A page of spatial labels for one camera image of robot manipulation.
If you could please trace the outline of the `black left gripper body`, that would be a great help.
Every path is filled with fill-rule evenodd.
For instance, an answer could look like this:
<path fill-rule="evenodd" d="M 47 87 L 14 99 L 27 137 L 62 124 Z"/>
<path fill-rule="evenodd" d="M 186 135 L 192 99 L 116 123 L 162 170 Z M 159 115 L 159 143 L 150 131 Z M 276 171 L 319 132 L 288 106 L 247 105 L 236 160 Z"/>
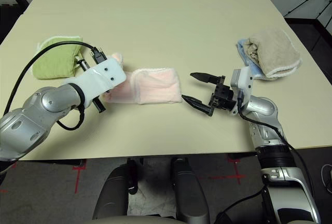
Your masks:
<path fill-rule="evenodd" d="M 83 71 L 86 71 L 87 69 L 90 68 L 90 66 L 88 65 L 88 63 L 86 62 L 85 59 L 81 59 L 77 61 L 77 64 L 80 66 L 80 68 Z M 103 111 L 106 110 L 106 108 L 104 107 L 104 105 L 102 104 L 102 102 L 99 100 L 99 97 L 95 97 L 92 100 L 93 104 L 95 105 L 96 109 L 98 110 L 99 113 L 102 113 Z"/>

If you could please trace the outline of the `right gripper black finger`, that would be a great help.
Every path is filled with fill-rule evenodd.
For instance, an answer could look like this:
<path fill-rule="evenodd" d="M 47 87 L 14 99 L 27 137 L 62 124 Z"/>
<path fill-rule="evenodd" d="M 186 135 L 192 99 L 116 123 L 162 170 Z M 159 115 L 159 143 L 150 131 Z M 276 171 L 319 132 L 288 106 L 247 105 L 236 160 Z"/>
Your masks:
<path fill-rule="evenodd" d="M 187 96 L 187 95 L 183 95 L 182 94 L 182 99 L 188 103 L 191 107 L 207 114 L 208 116 L 212 116 L 213 112 L 214 112 L 214 108 L 209 106 L 209 105 L 205 105 L 203 104 L 200 100 L 191 97 L 191 96 Z"/>
<path fill-rule="evenodd" d="M 220 82 L 220 77 L 214 76 L 211 74 L 207 74 L 207 73 L 194 72 L 194 73 L 191 73 L 190 76 L 192 76 L 193 78 L 195 78 L 201 82 L 205 82 L 205 83 L 219 83 Z"/>

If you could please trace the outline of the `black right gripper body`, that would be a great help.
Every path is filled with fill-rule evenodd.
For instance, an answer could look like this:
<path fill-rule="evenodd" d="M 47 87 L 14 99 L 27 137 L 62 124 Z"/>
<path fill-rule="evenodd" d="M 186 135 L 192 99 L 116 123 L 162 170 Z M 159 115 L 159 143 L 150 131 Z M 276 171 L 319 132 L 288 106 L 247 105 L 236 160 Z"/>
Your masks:
<path fill-rule="evenodd" d="M 225 76 L 209 75 L 209 83 L 215 84 L 216 88 L 209 101 L 209 116 L 213 115 L 214 109 L 223 109 L 232 111 L 236 101 L 233 100 L 233 91 L 224 84 Z"/>

